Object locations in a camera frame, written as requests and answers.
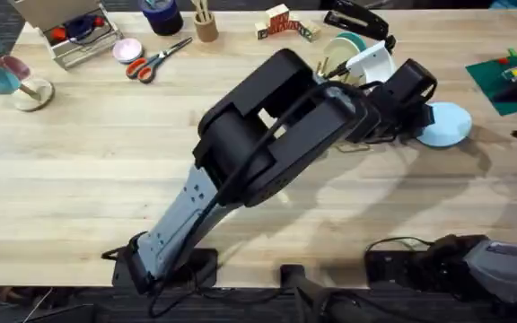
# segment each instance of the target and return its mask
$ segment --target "scissors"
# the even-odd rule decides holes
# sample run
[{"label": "scissors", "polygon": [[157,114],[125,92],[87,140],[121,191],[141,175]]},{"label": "scissors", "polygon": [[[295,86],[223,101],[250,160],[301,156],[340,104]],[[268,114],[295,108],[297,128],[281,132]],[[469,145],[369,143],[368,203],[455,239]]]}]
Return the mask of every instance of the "scissors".
[{"label": "scissors", "polygon": [[187,46],[191,41],[193,41],[193,38],[189,37],[171,46],[169,49],[161,51],[155,56],[137,59],[127,67],[127,77],[131,80],[138,78],[139,82],[143,84],[152,82],[155,77],[155,70],[161,65],[162,61],[172,55],[172,53]]}]

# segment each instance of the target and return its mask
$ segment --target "light blue lamp base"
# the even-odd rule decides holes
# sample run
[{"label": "light blue lamp base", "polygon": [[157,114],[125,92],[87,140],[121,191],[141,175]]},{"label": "light blue lamp base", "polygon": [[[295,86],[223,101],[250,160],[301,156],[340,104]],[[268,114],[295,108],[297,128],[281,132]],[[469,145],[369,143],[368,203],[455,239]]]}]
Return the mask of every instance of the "light blue lamp base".
[{"label": "light blue lamp base", "polygon": [[450,102],[430,104],[434,124],[426,127],[417,139],[431,147],[450,147],[464,140],[472,129],[472,116],[461,106]]}]

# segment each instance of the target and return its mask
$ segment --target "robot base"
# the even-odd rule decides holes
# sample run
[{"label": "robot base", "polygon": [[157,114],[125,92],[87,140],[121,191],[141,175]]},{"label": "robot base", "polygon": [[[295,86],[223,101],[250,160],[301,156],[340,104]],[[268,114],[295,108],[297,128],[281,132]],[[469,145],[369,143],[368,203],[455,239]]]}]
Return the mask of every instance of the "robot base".
[{"label": "robot base", "polygon": [[[217,263],[218,251],[216,249],[193,249],[187,263],[173,274],[167,286],[170,288],[194,286],[193,273],[195,273],[198,286],[213,287],[216,284]],[[115,287],[135,286],[123,257],[117,257],[112,283]]]}]

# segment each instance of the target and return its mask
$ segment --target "gray device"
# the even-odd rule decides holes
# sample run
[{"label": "gray device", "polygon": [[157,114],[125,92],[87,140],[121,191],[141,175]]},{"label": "gray device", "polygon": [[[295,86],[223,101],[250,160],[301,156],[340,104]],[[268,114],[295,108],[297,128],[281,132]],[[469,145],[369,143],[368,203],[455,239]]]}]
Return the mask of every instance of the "gray device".
[{"label": "gray device", "polygon": [[488,292],[501,301],[517,303],[517,244],[483,240],[464,261]]}]

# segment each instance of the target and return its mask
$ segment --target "wooden cup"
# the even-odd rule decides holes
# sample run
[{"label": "wooden cup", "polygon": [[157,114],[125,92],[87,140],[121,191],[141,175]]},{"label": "wooden cup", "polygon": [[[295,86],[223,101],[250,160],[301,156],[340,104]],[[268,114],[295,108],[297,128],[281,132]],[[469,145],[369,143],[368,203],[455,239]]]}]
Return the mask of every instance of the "wooden cup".
[{"label": "wooden cup", "polygon": [[215,15],[212,13],[208,14],[211,18],[208,22],[201,22],[198,14],[195,14],[197,36],[203,42],[215,41],[219,37],[219,31],[216,29]]}]

